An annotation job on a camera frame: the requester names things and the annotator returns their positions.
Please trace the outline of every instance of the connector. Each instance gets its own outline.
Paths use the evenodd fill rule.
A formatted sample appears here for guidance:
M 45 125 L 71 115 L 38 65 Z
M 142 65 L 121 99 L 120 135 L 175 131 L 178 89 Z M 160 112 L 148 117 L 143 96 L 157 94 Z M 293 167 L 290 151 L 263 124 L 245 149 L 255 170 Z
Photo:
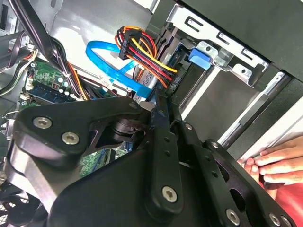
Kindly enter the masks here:
M 137 42 L 140 41 L 142 31 L 141 30 L 136 30 L 136 29 L 131 29 L 127 30 L 124 35 L 124 40 L 121 46 L 121 50 L 119 53 L 119 58 L 122 60 L 128 59 L 127 57 L 127 49 L 130 45 L 131 39 L 134 38 Z

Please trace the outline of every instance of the orange wire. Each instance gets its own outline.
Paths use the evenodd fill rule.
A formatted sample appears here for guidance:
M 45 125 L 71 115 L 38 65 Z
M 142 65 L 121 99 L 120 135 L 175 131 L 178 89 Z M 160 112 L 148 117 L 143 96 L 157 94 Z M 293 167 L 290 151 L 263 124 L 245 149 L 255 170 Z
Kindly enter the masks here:
M 152 50 L 150 49 L 150 47 L 148 46 L 148 44 L 145 42 L 144 39 L 140 38 L 140 41 L 146 46 L 146 48 L 148 49 L 148 52 L 153 55 Z
M 142 74 L 143 74 L 143 70 L 140 70 L 136 81 L 139 81 L 141 79 Z
M 82 88 L 82 85 L 81 85 L 81 83 L 80 83 L 80 80 L 79 80 L 79 77 L 78 77 L 77 72 L 75 71 L 75 69 L 73 68 L 73 66 L 72 66 L 69 62 L 67 62 L 67 64 L 69 65 L 69 67 L 70 67 L 70 69 L 73 71 L 73 73 L 75 74 L 75 78 L 76 78 L 76 80 L 77 80 L 77 83 L 78 83 L 78 85 L 79 85 L 80 91 L 81 91 L 81 93 L 82 93 L 84 99 L 88 100 L 88 97 L 86 96 L 86 94 L 85 94 L 85 92 L 84 92 L 84 90 L 83 90 L 83 88 Z
M 121 49 L 121 46 L 118 43 L 118 38 L 117 36 L 115 36 L 115 42 L 117 44 L 117 46 L 119 47 L 119 49 Z M 167 88 L 167 85 L 165 84 L 165 82 L 162 80 L 161 77 L 159 77 L 156 73 L 154 73 L 147 65 L 143 64 L 142 62 L 138 61 L 137 59 L 133 58 L 131 55 L 127 54 L 127 57 L 132 59 L 133 61 L 135 61 L 136 63 L 142 65 L 145 69 L 147 69 L 152 75 L 154 75 L 163 85 L 164 88 Z

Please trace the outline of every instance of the red wire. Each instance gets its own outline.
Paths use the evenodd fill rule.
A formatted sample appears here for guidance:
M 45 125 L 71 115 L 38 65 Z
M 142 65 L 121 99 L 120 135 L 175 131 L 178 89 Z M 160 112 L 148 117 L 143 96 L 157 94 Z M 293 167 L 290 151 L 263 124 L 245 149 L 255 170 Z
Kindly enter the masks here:
M 154 42 L 154 40 L 148 35 L 148 34 L 146 34 L 146 32 L 145 31 L 142 31 L 142 34 L 144 35 L 144 36 L 146 36 L 149 40 L 150 40 L 150 42 L 151 42 L 151 44 L 152 44 L 152 47 L 153 47 L 153 49 L 154 49 L 154 51 L 155 51 L 155 53 L 154 53 L 154 57 L 156 57 L 156 50 L 157 50 L 157 48 L 156 48 L 156 44 L 155 44 L 155 42 Z
M 152 64 L 152 61 L 150 61 L 149 59 L 145 58 L 144 56 L 140 55 L 133 47 L 129 47 L 129 49 L 137 56 L 139 56 L 140 58 L 143 58 L 144 61 L 147 61 L 148 64 L 150 66 L 152 66 L 153 69 L 155 69 L 158 73 L 160 73 L 161 75 L 163 75 L 165 78 L 167 78 L 168 80 L 172 80 L 172 78 L 168 75 L 166 75 L 164 72 L 162 72 L 159 68 L 157 68 L 155 65 Z

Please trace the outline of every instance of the yellow wire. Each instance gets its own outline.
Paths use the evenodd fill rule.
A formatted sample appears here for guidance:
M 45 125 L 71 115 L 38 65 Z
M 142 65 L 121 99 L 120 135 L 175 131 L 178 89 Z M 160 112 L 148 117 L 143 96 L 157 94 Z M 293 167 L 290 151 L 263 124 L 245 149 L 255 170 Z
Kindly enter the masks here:
M 154 57 L 152 57 L 150 54 L 148 54 L 139 44 L 138 42 L 132 38 L 133 43 L 139 48 L 140 51 L 142 51 L 144 54 L 146 54 L 147 56 L 149 56 L 154 62 L 158 63 L 160 66 L 162 66 L 163 68 L 172 71 L 172 72 L 177 72 L 177 70 L 172 69 L 164 64 L 162 64 L 160 61 L 158 61 L 157 59 L 155 59 Z
M 143 31 L 141 28 L 136 27 L 136 26 L 125 26 L 125 27 L 123 28 L 123 31 L 126 32 L 126 29 L 127 29 L 127 28 L 129 28 L 129 29 L 136 29 L 136 30 L 141 30 L 141 31 Z

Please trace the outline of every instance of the red clothing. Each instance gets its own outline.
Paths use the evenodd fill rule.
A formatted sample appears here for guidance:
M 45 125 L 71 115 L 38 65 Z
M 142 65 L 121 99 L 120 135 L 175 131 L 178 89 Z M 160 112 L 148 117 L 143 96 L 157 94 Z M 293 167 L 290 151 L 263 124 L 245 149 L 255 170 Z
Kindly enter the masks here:
M 279 188 L 276 201 L 298 227 L 303 227 L 303 183 L 286 185 Z

